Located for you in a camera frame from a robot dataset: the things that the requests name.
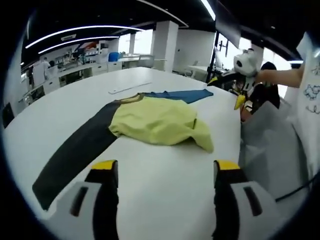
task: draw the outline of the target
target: human arm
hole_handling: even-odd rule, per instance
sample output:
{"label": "human arm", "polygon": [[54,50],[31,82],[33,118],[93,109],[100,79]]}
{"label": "human arm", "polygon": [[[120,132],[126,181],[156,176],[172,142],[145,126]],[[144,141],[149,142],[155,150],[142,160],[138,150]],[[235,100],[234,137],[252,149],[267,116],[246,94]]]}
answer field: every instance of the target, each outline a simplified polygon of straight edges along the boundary
{"label": "human arm", "polygon": [[258,72],[256,83],[280,84],[288,87],[298,88],[304,75],[305,65],[301,65],[299,69],[291,70],[261,70]]}
{"label": "human arm", "polygon": [[50,67],[51,67],[50,63],[47,62],[47,61],[45,61],[45,62],[44,62],[44,69],[48,69],[48,68],[50,68]]}

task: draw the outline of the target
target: hand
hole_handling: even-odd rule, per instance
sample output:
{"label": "hand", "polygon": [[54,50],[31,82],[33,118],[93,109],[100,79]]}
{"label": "hand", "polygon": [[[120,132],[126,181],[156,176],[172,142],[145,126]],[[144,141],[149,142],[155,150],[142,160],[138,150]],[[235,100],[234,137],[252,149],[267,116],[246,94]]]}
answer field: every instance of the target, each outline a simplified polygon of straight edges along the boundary
{"label": "hand", "polygon": [[265,77],[264,77],[264,71],[258,71],[257,74],[255,75],[255,79],[254,79],[254,84],[265,84],[266,81],[264,81]]}
{"label": "hand", "polygon": [[241,122],[245,122],[248,119],[250,119],[252,117],[252,114],[245,108],[245,106],[243,105],[241,111],[240,111],[240,119]]}

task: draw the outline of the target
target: blue cloth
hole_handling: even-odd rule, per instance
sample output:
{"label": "blue cloth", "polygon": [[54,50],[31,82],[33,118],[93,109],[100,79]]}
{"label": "blue cloth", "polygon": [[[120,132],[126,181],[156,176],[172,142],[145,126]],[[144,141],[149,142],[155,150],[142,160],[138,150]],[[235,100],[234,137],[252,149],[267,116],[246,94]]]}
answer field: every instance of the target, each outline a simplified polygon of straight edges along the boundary
{"label": "blue cloth", "polygon": [[200,99],[212,96],[213,93],[207,89],[190,91],[164,91],[164,92],[146,92],[146,97],[163,98],[171,100],[182,100],[187,104],[194,103]]}

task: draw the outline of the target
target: white table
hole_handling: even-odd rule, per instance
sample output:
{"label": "white table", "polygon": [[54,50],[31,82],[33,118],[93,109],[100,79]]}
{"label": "white table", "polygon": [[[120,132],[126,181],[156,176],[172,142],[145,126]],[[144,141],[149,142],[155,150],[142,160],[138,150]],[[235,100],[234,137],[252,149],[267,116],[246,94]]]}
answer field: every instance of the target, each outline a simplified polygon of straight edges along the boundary
{"label": "white table", "polygon": [[139,57],[123,57],[118,59],[118,62],[122,62],[122,63],[137,62],[137,61],[139,61]]}
{"label": "white table", "polygon": [[[190,66],[187,66],[187,69],[193,71],[191,77],[194,77],[195,72],[202,73],[202,74],[207,74],[208,67],[207,66],[191,66],[190,65]],[[214,69],[216,69],[217,71],[220,71],[222,73],[226,72],[226,70],[224,70],[222,68],[219,68],[219,67],[213,67],[212,70],[214,70]]]}
{"label": "white table", "polygon": [[98,63],[94,62],[94,63],[87,63],[87,64],[79,65],[79,66],[76,66],[76,67],[72,67],[70,69],[58,72],[57,77],[60,78],[60,77],[63,77],[65,75],[72,74],[72,73],[75,73],[75,72],[78,72],[78,71],[81,71],[81,70],[84,70],[84,69],[90,69],[90,68],[98,66],[98,65],[99,65]]}
{"label": "white table", "polygon": [[[111,89],[134,87],[117,94]],[[52,154],[105,104],[138,92],[201,90],[214,95],[190,104],[210,128],[214,152],[194,143],[156,146],[121,136],[92,164],[118,160],[117,231],[122,240],[211,240],[216,226],[213,161],[238,162],[240,112],[236,96],[184,76],[136,67],[74,82],[34,102],[3,132],[3,144],[14,180],[31,209],[48,218],[59,199],[90,170],[84,169],[58,195],[48,212],[41,209],[32,184]]]}

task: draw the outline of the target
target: window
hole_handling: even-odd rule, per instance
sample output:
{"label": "window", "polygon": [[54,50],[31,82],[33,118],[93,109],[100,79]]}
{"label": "window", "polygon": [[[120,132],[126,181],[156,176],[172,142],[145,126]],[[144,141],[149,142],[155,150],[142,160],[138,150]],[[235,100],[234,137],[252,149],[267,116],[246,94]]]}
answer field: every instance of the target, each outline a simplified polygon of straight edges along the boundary
{"label": "window", "polygon": [[138,31],[134,37],[134,50],[135,54],[150,54],[153,30]]}
{"label": "window", "polygon": [[[222,46],[227,45],[227,38],[222,34],[219,34],[218,46],[217,49],[220,50],[220,44],[222,41]],[[239,42],[239,48],[236,48],[230,41],[228,43],[228,51],[226,55],[226,47],[221,48],[220,54],[217,54],[221,58],[223,63],[223,67],[226,69],[233,69],[234,68],[234,57],[242,53],[243,50],[247,50],[251,48],[251,41],[241,37]]]}
{"label": "window", "polygon": [[[263,61],[262,65],[266,62],[271,62],[275,65],[277,70],[290,70],[291,65],[288,63],[283,57],[279,56],[278,54],[274,53],[268,48],[264,48],[263,50]],[[278,85],[278,92],[279,96],[284,98],[286,95],[288,87],[284,85]]]}
{"label": "window", "polygon": [[129,49],[130,49],[130,34],[120,36],[118,52],[119,53],[125,52],[126,54],[128,54]]}

